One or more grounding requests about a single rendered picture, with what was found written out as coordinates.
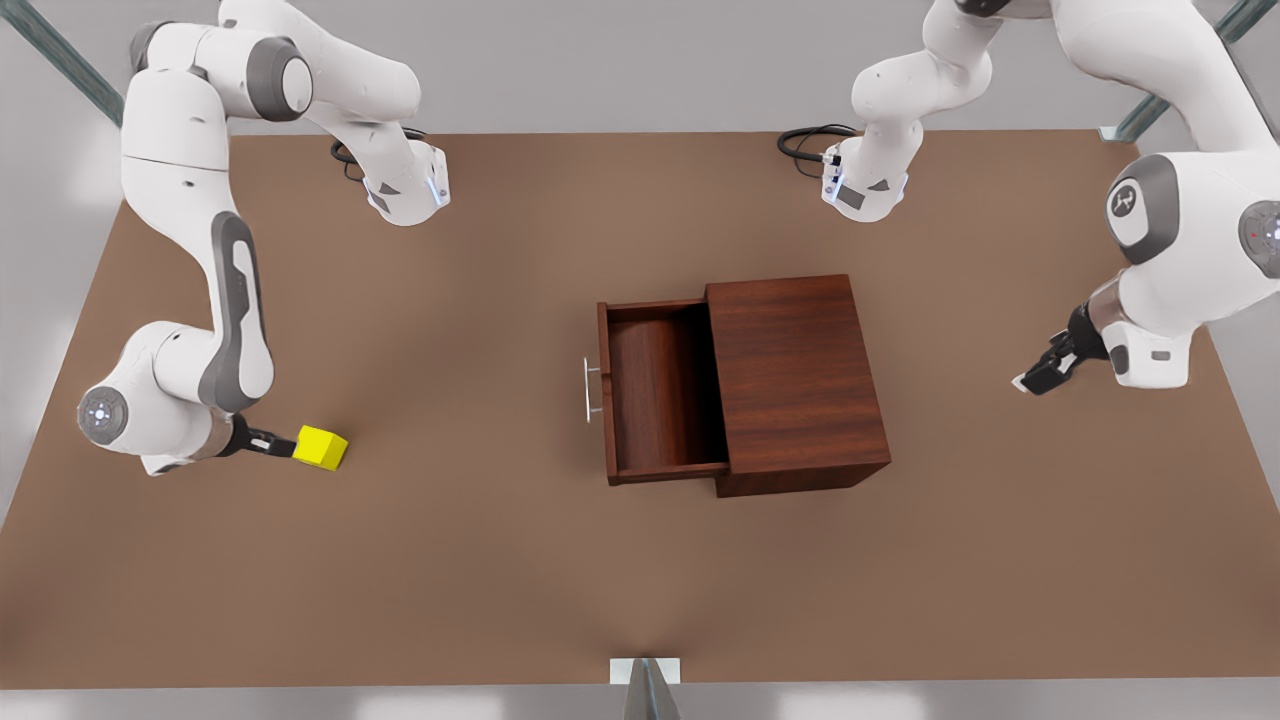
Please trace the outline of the silver frame post with foot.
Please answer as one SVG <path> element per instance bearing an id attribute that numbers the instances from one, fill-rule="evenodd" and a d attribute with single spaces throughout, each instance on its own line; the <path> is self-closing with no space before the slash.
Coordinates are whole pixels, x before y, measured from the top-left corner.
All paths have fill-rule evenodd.
<path id="1" fill-rule="evenodd" d="M 611 684 L 626 685 L 623 720 L 681 720 L 671 684 L 681 683 L 680 659 L 611 659 Z"/>

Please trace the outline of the dark wooden cabinet box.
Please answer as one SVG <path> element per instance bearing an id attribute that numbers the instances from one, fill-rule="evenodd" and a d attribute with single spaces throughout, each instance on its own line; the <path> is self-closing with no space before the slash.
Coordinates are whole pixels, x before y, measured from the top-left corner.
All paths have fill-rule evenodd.
<path id="1" fill-rule="evenodd" d="M 710 283 L 721 498 L 849 488 L 890 464 L 846 275 Z"/>

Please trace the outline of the yellow cube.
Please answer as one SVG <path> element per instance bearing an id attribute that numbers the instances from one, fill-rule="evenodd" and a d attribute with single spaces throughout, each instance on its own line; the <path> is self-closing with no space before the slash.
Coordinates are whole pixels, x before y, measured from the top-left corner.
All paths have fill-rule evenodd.
<path id="1" fill-rule="evenodd" d="M 291 457 L 315 468 L 335 471 L 348 448 L 348 441 L 334 432 L 302 425 Z"/>

